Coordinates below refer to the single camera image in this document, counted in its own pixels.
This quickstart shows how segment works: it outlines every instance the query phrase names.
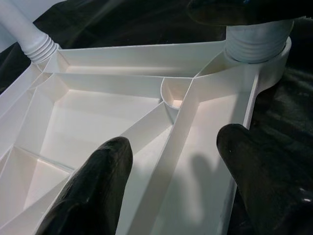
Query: ribbed hose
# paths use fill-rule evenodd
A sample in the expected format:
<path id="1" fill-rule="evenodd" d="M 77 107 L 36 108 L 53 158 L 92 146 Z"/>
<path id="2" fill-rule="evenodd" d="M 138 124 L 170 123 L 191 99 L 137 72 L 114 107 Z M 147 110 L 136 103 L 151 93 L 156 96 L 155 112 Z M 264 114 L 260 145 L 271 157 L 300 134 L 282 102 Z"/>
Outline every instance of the ribbed hose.
<path id="1" fill-rule="evenodd" d="M 245 26 L 228 26 L 226 52 L 243 63 L 261 63 L 278 55 L 285 47 L 293 20 Z"/>

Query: white plastic part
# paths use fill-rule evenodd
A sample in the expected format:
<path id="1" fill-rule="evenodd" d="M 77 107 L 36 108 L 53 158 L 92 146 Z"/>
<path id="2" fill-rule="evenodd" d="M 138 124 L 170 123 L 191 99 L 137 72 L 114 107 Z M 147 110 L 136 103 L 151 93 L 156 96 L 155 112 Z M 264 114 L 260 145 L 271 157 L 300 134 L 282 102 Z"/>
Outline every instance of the white plastic part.
<path id="1" fill-rule="evenodd" d="M 62 179 L 119 135 L 134 163 L 116 234 L 225 234 L 235 183 L 217 132 L 249 127 L 256 95 L 280 79 L 291 41 L 259 64 L 235 61 L 224 46 L 58 50 L 43 73 L 27 69 L 0 96 L 0 141 L 8 140 L 0 144 L 0 234 L 34 234 Z M 11 190 L 20 194 L 6 204 Z"/>
<path id="2" fill-rule="evenodd" d="M 35 63 L 42 63 L 57 49 L 58 45 L 41 32 L 10 1 L 0 0 L 0 24 L 19 42 L 25 55 Z"/>
<path id="3" fill-rule="evenodd" d="M 284 49 L 292 27 L 293 20 L 228 26 L 226 51 L 232 58 L 244 63 L 267 61 Z"/>

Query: black fabric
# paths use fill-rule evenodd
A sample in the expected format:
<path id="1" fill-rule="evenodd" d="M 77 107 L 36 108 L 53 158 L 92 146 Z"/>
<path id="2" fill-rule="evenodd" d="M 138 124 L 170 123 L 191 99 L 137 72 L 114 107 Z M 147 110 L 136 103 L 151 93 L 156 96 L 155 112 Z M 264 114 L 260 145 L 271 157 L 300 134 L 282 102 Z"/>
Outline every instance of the black fabric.
<path id="1" fill-rule="evenodd" d="M 192 19 L 208 25 L 249 25 L 312 16 L 310 0 L 191 0 Z"/>
<path id="2" fill-rule="evenodd" d="M 301 157 L 295 159 L 270 136 L 239 124 L 219 131 L 217 147 L 258 234 L 313 233 L 300 233 L 313 218 L 313 173 Z"/>
<path id="3" fill-rule="evenodd" d="M 35 24 L 62 48 L 218 41 L 225 28 L 201 25 L 188 16 L 189 0 L 68 0 L 40 16 Z M 296 20 L 292 48 L 281 81 L 261 93 L 251 130 L 271 136 L 290 156 L 313 154 L 313 21 Z M 29 65 L 18 44 L 0 53 L 0 93 Z M 240 194 L 236 194 L 229 235 L 253 235 Z"/>
<path id="4" fill-rule="evenodd" d="M 105 142 L 64 186 L 36 235 L 114 235 L 132 165 L 128 139 Z"/>

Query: compartment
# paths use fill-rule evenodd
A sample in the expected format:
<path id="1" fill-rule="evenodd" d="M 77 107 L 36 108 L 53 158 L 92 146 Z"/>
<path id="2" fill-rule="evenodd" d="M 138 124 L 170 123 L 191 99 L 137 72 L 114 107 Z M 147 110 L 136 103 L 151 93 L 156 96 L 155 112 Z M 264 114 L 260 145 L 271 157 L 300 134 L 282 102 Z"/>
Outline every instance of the compartment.
<path id="1" fill-rule="evenodd" d="M 34 204 L 69 173 L 14 147 L 0 177 L 0 227 Z"/>
<path id="2" fill-rule="evenodd" d="M 160 103 L 162 77 L 55 74 L 38 86 L 17 146 L 70 168 Z"/>
<path id="3" fill-rule="evenodd" d="M 11 221 L 0 228 L 1 235 L 32 235 L 35 233 L 37 226 L 45 216 L 46 211 L 53 203 L 68 177 L 62 180 L 51 191 L 45 194 L 37 202 L 14 217 Z"/>
<path id="4" fill-rule="evenodd" d="M 161 85 L 161 96 L 164 102 L 170 108 L 178 110 L 191 81 L 190 78 L 164 78 Z"/>
<path id="5" fill-rule="evenodd" d="M 172 126 L 166 105 L 162 102 L 121 135 L 129 139 L 134 158 L 124 192 L 116 234 L 128 234 Z"/>
<path id="6" fill-rule="evenodd" d="M 10 149 L 21 129 L 33 93 L 26 91 L 0 117 L 0 158 Z"/>
<path id="7" fill-rule="evenodd" d="M 225 42 L 60 50 L 45 72 L 195 76 Z"/>
<path id="8" fill-rule="evenodd" d="M 150 234 L 227 232 L 235 187 L 216 136 L 224 125 L 243 124 L 249 115 L 255 76 L 245 73 L 242 66 L 194 79 L 200 104 Z"/>

